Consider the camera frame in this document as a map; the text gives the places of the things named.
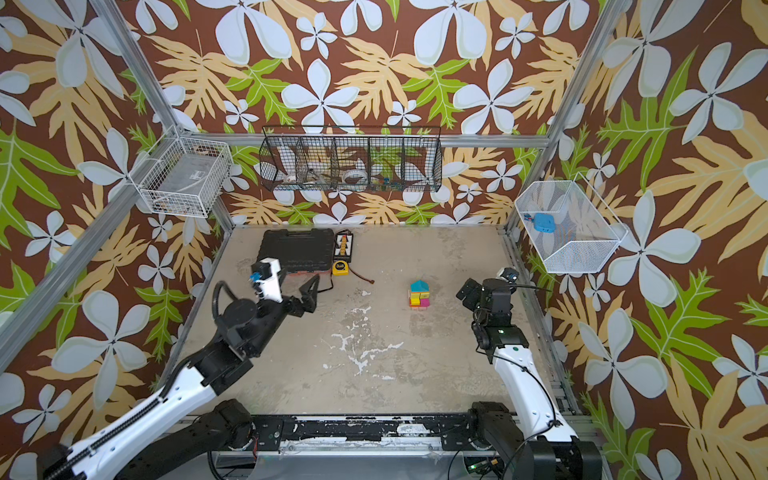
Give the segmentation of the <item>teal wood block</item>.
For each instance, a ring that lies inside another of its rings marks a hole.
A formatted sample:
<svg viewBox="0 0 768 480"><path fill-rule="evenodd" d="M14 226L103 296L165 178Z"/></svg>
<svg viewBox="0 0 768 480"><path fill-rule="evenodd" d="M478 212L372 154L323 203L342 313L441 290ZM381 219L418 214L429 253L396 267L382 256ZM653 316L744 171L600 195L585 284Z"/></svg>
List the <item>teal wood block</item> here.
<svg viewBox="0 0 768 480"><path fill-rule="evenodd" d="M410 291L412 293L428 293L430 288L428 284L423 280L418 280L410 285Z"/></svg>

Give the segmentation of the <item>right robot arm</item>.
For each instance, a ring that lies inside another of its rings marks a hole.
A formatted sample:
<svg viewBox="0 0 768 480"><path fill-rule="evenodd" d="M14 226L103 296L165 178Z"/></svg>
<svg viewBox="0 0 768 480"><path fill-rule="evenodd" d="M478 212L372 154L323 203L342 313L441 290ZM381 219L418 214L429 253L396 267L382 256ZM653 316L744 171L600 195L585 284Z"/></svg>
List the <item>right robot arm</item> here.
<svg viewBox="0 0 768 480"><path fill-rule="evenodd" d="M538 373L529 341L512 323L512 294L519 272L504 268L478 282L469 278L456 298L472 314L476 352L501 378L514 415L488 402L470 409L479 440L500 460L499 479L600 479L598 447L578 437L561 414Z"/></svg>

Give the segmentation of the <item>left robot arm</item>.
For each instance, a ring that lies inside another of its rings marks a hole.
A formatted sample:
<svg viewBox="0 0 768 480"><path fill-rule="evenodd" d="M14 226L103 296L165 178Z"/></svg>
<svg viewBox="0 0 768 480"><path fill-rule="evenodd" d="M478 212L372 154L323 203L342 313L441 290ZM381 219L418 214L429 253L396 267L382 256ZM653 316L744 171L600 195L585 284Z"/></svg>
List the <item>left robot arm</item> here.
<svg viewBox="0 0 768 480"><path fill-rule="evenodd" d="M58 445L37 460L39 479L115 479L143 450L175 423L210 402L252 368L288 316L317 307L320 277L300 295L281 293L280 274L256 282L258 301L238 298L226 282L213 290L213 338L180 361L159 391L118 420L71 446Z"/></svg>

